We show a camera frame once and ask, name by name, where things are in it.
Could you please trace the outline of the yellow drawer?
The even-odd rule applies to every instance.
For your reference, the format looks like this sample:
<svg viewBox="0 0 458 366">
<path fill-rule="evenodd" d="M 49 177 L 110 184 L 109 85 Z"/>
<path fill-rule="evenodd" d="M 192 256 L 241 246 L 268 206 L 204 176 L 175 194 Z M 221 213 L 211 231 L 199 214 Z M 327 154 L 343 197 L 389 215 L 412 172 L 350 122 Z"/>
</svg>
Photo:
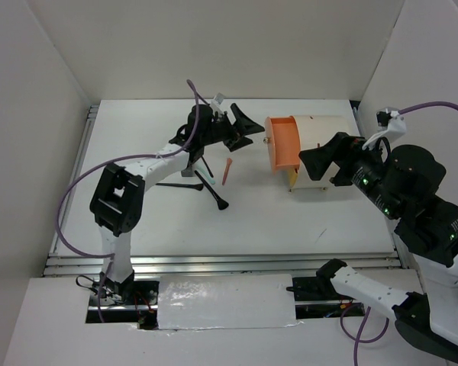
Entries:
<svg viewBox="0 0 458 366">
<path fill-rule="evenodd" d="M 289 181 L 289 188 L 293 189 L 295 183 L 298 179 L 298 169 L 292 168 L 287 171 L 288 181 Z"/>
</svg>

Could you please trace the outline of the orange top drawer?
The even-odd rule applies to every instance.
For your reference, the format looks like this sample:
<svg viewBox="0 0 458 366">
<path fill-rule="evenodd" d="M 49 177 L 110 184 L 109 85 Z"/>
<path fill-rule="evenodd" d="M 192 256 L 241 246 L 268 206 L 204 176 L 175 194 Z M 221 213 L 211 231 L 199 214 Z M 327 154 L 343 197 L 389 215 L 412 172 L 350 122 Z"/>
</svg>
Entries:
<svg viewBox="0 0 458 366">
<path fill-rule="evenodd" d="M 272 172 L 298 169 L 301 144 L 295 118 L 267 117 L 265 131 L 264 142 L 268 148 Z"/>
</svg>

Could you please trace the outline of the teal makeup spatula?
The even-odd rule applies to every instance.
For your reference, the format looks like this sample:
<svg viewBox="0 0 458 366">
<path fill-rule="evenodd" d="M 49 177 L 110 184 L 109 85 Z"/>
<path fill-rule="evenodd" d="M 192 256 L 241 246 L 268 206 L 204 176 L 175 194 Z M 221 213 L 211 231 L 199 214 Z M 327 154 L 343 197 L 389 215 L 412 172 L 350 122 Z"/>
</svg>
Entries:
<svg viewBox="0 0 458 366">
<path fill-rule="evenodd" d="M 215 184 L 215 180 L 214 178 L 202 167 L 197 167 L 195 169 L 196 171 L 198 171 L 199 173 L 201 173 L 203 175 L 203 177 L 205 178 L 205 180 L 210 184 L 210 185 L 214 185 Z"/>
</svg>

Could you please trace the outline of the dark grey rectangular makeup box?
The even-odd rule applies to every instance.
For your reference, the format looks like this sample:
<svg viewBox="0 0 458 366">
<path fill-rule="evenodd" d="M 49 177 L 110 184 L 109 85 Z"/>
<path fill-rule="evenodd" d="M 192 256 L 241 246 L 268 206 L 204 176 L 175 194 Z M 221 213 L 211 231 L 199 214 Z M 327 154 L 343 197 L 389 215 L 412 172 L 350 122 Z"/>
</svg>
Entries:
<svg viewBox="0 0 458 366">
<path fill-rule="evenodd" d="M 194 174 L 194 166 L 193 165 L 189 165 L 185 169 L 183 169 L 181 171 L 181 176 L 183 178 L 194 177 L 195 176 L 195 174 Z"/>
</svg>

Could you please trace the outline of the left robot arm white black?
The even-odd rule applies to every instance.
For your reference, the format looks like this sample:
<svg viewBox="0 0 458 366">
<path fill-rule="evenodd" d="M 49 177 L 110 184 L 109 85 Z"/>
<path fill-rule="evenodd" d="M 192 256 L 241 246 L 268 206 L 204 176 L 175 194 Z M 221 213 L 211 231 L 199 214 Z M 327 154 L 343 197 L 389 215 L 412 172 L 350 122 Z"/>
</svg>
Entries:
<svg viewBox="0 0 458 366">
<path fill-rule="evenodd" d="M 104 168 L 89 209 L 107 255 L 101 281 L 115 303 L 127 303 L 134 296 L 131 232 L 142 216 L 145 193 L 165 178 L 193 166 L 206 146 L 223 143 L 234 152 L 252 144 L 250 135 L 264 132 L 236 104 L 231 105 L 231 113 L 234 121 L 219 108 L 195 105 L 186 123 L 153 157 L 133 159 L 126 166 L 111 162 Z"/>
</svg>

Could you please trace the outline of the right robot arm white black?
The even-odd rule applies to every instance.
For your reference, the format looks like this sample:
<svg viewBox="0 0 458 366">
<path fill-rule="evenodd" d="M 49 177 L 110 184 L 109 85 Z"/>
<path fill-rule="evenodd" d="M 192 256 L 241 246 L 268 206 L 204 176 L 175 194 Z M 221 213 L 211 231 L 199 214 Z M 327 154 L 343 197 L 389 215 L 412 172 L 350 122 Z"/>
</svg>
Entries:
<svg viewBox="0 0 458 366">
<path fill-rule="evenodd" d="M 332 259 L 317 271 L 318 293 L 367 304 L 392 321 L 409 345 L 458 364 L 458 206 L 437 193 L 444 166 L 420 146 L 391 147 L 383 136 L 367 146 L 362 137 L 341 132 L 299 158 L 314 181 L 335 165 L 332 185 L 356 187 L 395 222 L 395 235 L 424 285 L 423 293 L 396 290 Z"/>
</svg>

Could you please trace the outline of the coral orange makeup applicator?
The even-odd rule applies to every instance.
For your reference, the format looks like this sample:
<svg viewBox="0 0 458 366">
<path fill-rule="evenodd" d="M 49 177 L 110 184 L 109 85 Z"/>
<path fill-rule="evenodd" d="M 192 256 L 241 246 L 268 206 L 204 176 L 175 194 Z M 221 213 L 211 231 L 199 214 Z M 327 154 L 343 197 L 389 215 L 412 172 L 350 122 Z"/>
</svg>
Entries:
<svg viewBox="0 0 458 366">
<path fill-rule="evenodd" d="M 232 162 L 233 162 L 232 158 L 227 158 L 227 160 L 226 160 L 226 166 L 225 166 L 225 169 L 224 169 L 223 178 L 222 178 L 222 181 L 221 181 L 221 184 L 222 184 L 222 185 L 225 185 L 225 184 L 226 184 L 227 177 L 228 177 L 228 174 L 229 174 L 229 171 L 230 171 Z"/>
</svg>

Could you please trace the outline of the thin black eyeliner stick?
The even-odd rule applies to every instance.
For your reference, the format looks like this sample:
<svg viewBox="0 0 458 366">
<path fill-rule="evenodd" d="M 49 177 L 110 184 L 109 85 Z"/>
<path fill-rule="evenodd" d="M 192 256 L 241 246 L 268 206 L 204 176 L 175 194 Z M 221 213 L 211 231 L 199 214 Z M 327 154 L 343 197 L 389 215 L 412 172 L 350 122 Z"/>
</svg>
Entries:
<svg viewBox="0 0 458 366">
<path fill-rule="evenodd" d="M 205 160 L 204 157 L 202 157 L 202 161 L 203 161 L 203 164 L 204 164 L 205 167 L 206 167 L 207 173 L 209 174 L 209 176 L 210 176 L 211 178 L 213 178 L 214 175 L 213 175 L 213 173 L 212 173 L 212 171 L 211 171 L 211 169 L 210 169 L 210 167 L 209 167 L 209 165 L 208 165 L 208 163 L 206 162 L 206 160 Z"/>
</svg>

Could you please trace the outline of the black brush lying horizontal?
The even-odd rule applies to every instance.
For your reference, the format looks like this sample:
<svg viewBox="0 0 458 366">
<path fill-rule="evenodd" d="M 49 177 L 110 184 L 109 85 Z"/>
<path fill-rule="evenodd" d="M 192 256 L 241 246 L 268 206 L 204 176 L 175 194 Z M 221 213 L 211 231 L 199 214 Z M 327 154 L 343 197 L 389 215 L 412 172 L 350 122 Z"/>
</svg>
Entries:
<svg viewBox="0 0 458 366">
<path fill-rule="evenodd" d="M 202 191 L 204 188 L 203 184 L 180 184 L 180 183 L 156 183 L 156 186 L 170 187 L 170 188 L 186 188 L 186 189 L 193 189 L 196 191 Z"/>
</svg>

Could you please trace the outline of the black brush lying diagonal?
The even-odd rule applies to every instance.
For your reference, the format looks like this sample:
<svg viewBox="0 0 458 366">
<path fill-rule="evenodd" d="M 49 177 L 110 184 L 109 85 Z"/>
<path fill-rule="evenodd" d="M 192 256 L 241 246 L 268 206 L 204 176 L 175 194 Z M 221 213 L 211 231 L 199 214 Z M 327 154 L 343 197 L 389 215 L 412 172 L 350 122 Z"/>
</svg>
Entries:
<svg viewBox="0 0 458 366">
<path fill-rule="evenodd" d="M 229 203 L 226 202 L 220 195 L 211 187 L 210 183 L 202 176 L 198 171 L 194 171 L 194 174 L 200 179 L 205 188 L 209 191 L 211 196 L 215 199 L 219 210 L 226 210 L 229 207 Z"/>
</svg>

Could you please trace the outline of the white cover sheet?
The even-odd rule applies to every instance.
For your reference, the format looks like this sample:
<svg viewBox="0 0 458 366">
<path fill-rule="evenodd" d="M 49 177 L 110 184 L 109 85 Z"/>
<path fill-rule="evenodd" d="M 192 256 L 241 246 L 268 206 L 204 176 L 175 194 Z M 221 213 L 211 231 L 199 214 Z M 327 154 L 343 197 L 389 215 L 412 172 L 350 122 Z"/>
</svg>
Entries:
<svg viewBox="0 0 458 366">
<path fill-rule="evenodd" d="M 289 274 L 170 275 L 160 279 L 162 330 L 266 329 L 298 324 Z"/>
</svg>

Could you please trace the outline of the aluminium rail frame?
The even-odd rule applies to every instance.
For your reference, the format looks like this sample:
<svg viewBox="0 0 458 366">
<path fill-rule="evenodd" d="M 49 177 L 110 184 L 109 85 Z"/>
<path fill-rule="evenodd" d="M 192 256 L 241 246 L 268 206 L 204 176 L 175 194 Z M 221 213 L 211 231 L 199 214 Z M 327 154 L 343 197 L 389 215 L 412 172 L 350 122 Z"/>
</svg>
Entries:
<svg viewBox="0 0 458 366">
<path fill-rule="evenodd" d="M 96 276 L 102 262 L 98 227 L 89 211 L 108 159 L 162 148 L 186 122 L 190 100 L 104 100 L 89 109 L 73 174 L 82 181 L 61 214 L 64 236 L 86 257 L 53 242 L 44 275 Z M 339 258 L 359 269 L 407 265 L 392 225 L 354 188 L 290 191 L 272 173 L 264 136 L 236 152 L 222 144 L 205 150 L 215 179 L 211 187 L 229 203 L 219 210 L 207 189 L 156 186 L 144 198 L 132 233 L 138 278 L 286 272 L 306 275 Z M 221 184 L 227 158 L 233 162 Z"/>
</svg>

